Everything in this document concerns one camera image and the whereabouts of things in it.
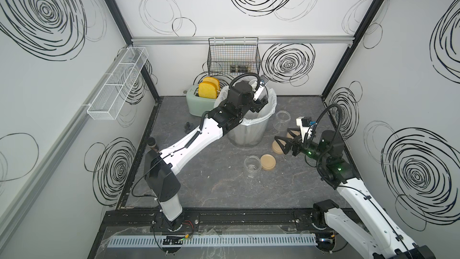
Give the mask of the glass rice jar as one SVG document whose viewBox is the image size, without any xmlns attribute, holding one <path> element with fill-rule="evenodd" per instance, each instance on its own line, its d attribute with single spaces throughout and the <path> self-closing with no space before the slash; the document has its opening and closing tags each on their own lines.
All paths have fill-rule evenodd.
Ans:
<svg viewBox="0 0 460 259">
<path fill-rule="evenodd" d="M 291 115 L 286 110 L 280 110 L 275 114 L 274 128 L 277 131 L 286 131 L 291 122 Z"/>
</svg>

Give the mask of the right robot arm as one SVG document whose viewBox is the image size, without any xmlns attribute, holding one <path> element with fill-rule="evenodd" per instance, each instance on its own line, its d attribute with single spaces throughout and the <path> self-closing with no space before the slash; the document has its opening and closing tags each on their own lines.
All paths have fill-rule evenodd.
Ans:
<svg viewBox="0 0 460 259">
<path fill-rule="evenodd" d="M 307 128 L 290 128 L 289 137 L 276 136 L 284 154 L 304 154 L 316 161 L 321 179 L 352 207 L 361 224 L 350 219 L 333 200 L 316 203 L 311 222 L 317 229 L 332 229 L 365 259 L 433 259 L 432 250 L 418 245 L 390 218 L 371 195 L 342 153 L 345 143 L 336 131 L 326 130 L 318 143 Z"/>
</svg>

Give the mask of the beige lid of jar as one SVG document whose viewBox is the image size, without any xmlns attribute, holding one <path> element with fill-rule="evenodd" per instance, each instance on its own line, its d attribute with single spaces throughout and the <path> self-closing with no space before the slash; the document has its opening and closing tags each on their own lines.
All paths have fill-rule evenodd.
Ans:
<svg viewBox="0 0 460 259">
<path fill-rule="evenodd" d="M 265 154 L 260 158 L 261 167 L 263 170 L 270 171 L 276 167 L 276 159 L 270 155 Z"/>
<path fill-rule="evenodd" d="M 283 155 L 284 151 L 282 149 L 282 145 L 280 145 L 277 141 L 273 141 L 272 143 L 272 150 L 274 153 Z"/>
</svg>

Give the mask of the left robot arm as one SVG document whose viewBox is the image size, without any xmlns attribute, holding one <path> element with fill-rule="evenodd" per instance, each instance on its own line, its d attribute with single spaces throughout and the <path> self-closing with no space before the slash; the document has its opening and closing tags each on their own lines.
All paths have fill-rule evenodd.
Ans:
<svg viewBox="0 0 460 259">
<path fill-rule="evenodd" d="M 266 84 L 265 79 L 255 83 L 233 80 L 226 98 L 216 108 L 204 112 L 197 128 L 170 147 L 146 154 L 143 179 L 153 191 L 169 230 L 179 230 L 184 222 L 177 174 L 205 147 L 239 126 L 247 112 L 258 113 L 265 107 L 268 97 L 262 93 Z"/>
</svg>

